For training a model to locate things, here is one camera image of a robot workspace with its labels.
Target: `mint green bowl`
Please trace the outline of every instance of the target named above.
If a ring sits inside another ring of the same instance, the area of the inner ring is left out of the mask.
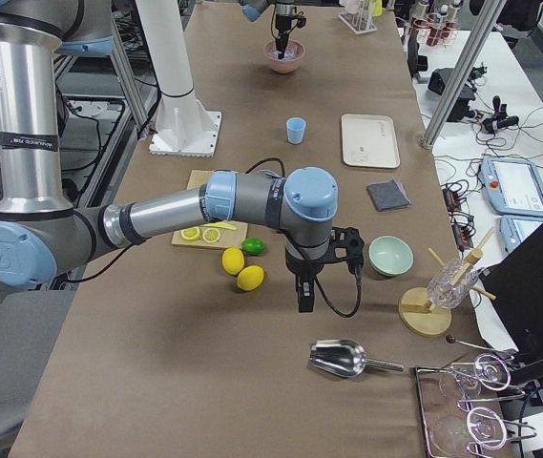
[[[404,274],[413,265],[413,252],[409,246],[393,236],[381,236],[372,241],[368,258],[373,268],[387,277]]]

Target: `scoop handle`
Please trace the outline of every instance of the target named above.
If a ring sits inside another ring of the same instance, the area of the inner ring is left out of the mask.
[[[396,372],[405,371],[405,367],[402,364],[390,363],[388,361],[371,360],[370,358],[366,358],[365,361],[366,365],[372,365],[373,367],[377,367],[378,369],[394,370]]]

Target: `yellow lemon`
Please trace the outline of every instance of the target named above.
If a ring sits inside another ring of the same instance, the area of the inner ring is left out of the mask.
[[[220,240],[220,229],[216,227],[208,227],[203,231],[203,239],[208,243],[216,243]]]
[[[179,231],[183,239],[187,241],[195,241],[201,238],[201,230],[198,227],[188,227]]]
[[[222,253],[222,267],[231,275],[237,275],[245,265],[245,258],[239,248],[232,246]]]
[[[237,287],[243,291],[252,291],[261,286],[264,270],[259,265],[248,265],[237,275]]]

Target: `cutting board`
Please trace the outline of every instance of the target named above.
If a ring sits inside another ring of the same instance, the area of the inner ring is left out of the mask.
[[[198,188],[201,184],[207,183],[211,175],[212,172],[209,170],[191,171],[191,175],[188,179],[186,189]],[[179,234],[179,231],[176,231],[172,236],[172,245],[190,246],[192,248],[206,248],[212,250],[223,250],[231,246],[241,246],[241,243],[247,237],[247,223],[239,221],[230,221],[229,223],[234,225],[237,229],[235,231],[232,231],[230,229],[218,228],[220,230],[220,239],[214,243],[208,243],[203,239],[188,241],[182,238],[182,236]],[[199,229],[201,230],[201,233],[203,233],[203,231],[207,229],[207,227],[200,226]]]

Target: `white table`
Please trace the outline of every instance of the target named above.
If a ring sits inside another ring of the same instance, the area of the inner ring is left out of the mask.
[[[452,46],[434,48],[422,46],[420,48],[419,53],[428,57],[428,71],[421,74],[426,82],[417,83],[414,80],[414,88],[425,124],[428,124],[440,99],[440,95],[428,90],[428,77],[435,69],[455,66],[468,36],[468,31],[460,31]],[[495,95],[499,95],[502,103],[507,104],[508,114],[519,116],[521,127],[537,126],[521,132],[515,128],[500,131],[491,142],[499,145],[506,140],[506,146],[497,148],[496,153],[501,156],[519,155],[531,158],[539,166],[539,172],[543,178],[541,168],[543,167],[543,156],[541,156],[543,143],[533,139],[543,141],[543,108],[534,111],[543,107],[543,102],[500,33],[491,33],[476,62],[477,67],[483,62],[488,72],[484,78],[476,80],[477,98],[470,103],[470,107],[474,110],[492,112],[491,100]],[[479,188],[476,178],[468,175],[468,159],[480,158],[491,151],[487,146],[477,144],[475,135],[478,131],[478,125],[467,122],[445,124],[432,150],[437,158],[437,173],[441,184],[466,179],[470,184],[470,189]],[[479,138],[485,140],[491,139],[492,136],[481,132]],[[508,151],[502,151],[510,146],[512,148]],[[485,245],[484,258],[477,265],[497,264],[506,257],[504,242],[497,230],[500,216],[492,211],[485,196],[480,192],[468,194],[465,210],[475,216],[474,223],[477,232],[473,237],[474,244],[483,238],[490,227],[496,228],[495,236]],[[515,348],[489,300],[483,298],[476,312],[481,335],[487,342],[496,348]],[[524,441],[524,449],[543,448],[543,413],[528,417],[527,421],[537,428],[538,437]]]

